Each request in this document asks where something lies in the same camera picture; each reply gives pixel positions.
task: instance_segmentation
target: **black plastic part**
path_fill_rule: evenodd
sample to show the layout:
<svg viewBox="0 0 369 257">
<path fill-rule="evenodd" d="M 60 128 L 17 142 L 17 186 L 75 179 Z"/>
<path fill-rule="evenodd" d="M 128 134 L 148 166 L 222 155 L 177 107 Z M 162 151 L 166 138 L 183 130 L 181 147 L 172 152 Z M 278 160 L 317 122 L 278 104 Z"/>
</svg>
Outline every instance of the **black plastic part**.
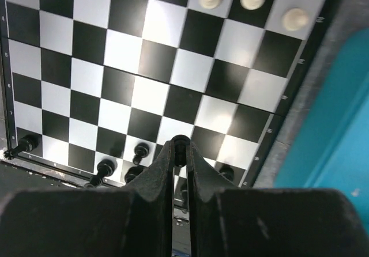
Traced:
<svg viewBox="0 0 369 257">
<path fill-rule="evenodd" d="M 12 160 L 18 156 L 21 152 L 31 152 L 38 147 L 39 143 L 36 138 L 32 136 L 25 136 L 18 141 L 18 146 L 14 149 L 8 149 L 4 152 L 4 158 Z"/>
<path fill-rule="evenodd" d="M 230 182 L 233 182 L 235 178 L 235 171 L 228 165 L 221 167 L 219 173 L 227 178 Z"/>
<path fill-rule="evenodd" d="M 135 156 L 133 157 L 133 164 L 138 165 L 143 158 L 147 157 L 147 155 L 149 155 L 150 153 L 150 148 L 149 145 L 146 143 L 139 143 L 135 148 L 134 148 L 134 154 Z"/>
<path fill-rule="evenodd" d="M 103 184 L 104 177 L 111 176 L 116 170 L 116 165 L 113 161 L 105 159 L 97 165 L 97 175 L 90 178 L 90 182 L 85 184 L 85 188 L 96 188 Z"/>
<path fill-rule="evenodd" d="M 135 179 L 143 171 L 144 171 L 144 168 L 141 166 L 134 166 L 134 167 L 129 168 L 129 170 L 127 171 L 125 175 L 125 182 L 127 184 L 130 183 L 133 179 Z"/>
</svg>

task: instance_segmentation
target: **checkered pattern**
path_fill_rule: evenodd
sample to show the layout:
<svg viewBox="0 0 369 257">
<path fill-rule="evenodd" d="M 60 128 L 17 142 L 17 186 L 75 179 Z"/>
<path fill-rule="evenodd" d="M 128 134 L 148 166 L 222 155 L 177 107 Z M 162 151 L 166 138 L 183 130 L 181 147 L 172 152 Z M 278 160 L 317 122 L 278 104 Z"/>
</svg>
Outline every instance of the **checkered pattern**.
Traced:
<svg viewBox="0 0 369 257">
<path fill-rule="evenodd" d="M 184 134 L 238 185 L 324 1 L 6 0 L 18 136 L 39 135 L 34 155 L 89 173 L 114 159 L 119 184 L 139 142 L 148 166 Z M 294 7 L 310 21 L 288 32 Z"/>
</svg>

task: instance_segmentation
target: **gray surface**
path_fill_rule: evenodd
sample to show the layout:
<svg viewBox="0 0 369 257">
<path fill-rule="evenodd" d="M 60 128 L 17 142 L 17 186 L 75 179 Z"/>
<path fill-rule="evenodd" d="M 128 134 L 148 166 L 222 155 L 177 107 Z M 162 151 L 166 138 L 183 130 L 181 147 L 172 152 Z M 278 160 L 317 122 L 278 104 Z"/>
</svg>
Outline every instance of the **gray surface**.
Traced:
<svg viewBox="0 0 369 257">
<path fill-rule="evenodd" d="M 342 0 L 336 17 L 258 176 L 256 187 L 272 187 L 274 178 L 308 114 L 329 67 L 351 34 L 369 27 L 369 0 Z"/>
</svg>

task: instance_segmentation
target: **black chess pawn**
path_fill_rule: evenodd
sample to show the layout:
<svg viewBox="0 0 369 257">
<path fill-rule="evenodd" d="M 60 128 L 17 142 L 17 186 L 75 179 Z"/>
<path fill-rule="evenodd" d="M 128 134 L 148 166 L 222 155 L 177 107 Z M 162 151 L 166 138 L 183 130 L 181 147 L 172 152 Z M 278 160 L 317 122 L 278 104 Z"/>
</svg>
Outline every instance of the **black chess pawn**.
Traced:
<svg viewBox="0 0 369 257">
<path fill-rule="evenodd" d="M 135 179 L 141 172 L 144 171 L 142 166 L 133 166 L 129 168 L 125 175 L 126 184 L 130 183 L 133 179 Z"/>
<path fill-rule="evenodd" d="M 225 178 L 227 178 L 230 182 L 233 182 L 233 179 L 235 178 L 235 172 L 234 170 L 227 165 L 224 165 L 220 168 L 219 173 L 223 175 Z"/>
<path fill-rule="evenodd" d="M 138 165 L 139 163 L 141 163 L 142 159 L 147 157 L 147 155 L 149 155 L 150 153 L 150 148 L 148 146 L 148 144 L 146 143 L 139 143 L 135 148 L 134 148 L 134 154 L 135 156 L 133 157 L 133 164 Z"/>
<path fill-rule="evenodd" d="M 112 176 L 116 170 L 116 165 L 113 161 L 105 159 L 98 163 L 97 174 L 91 176 L 90 182 L 85 184 L 85 188 L 96 188 L 103 184 L 103 178 L 107 176 Z"/>
<path fill-rule="evenodd" d="M 33 149 L 38 147 L 39 141 L 37 138 L 27 135 L 18 141 L 18 146 L 14 149 L 8 149 L 4 152 L 4 158 L 12 160 L 18 156 L 21 152 L 31 152 Z"/>
</svg>

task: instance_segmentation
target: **teal surface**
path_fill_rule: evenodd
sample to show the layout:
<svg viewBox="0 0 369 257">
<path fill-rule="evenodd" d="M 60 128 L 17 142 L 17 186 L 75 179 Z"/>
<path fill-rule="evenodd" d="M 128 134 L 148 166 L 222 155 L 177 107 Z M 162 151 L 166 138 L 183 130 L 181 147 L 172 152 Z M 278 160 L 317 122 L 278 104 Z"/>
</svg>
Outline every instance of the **teal surface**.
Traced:
<svg viewBox="0 0 369 257">
<path fill-rule="evenodd" d="M 369 29 L 337 55 L 274 185 L 342 191 L 369 233 Z"/>
</svg>

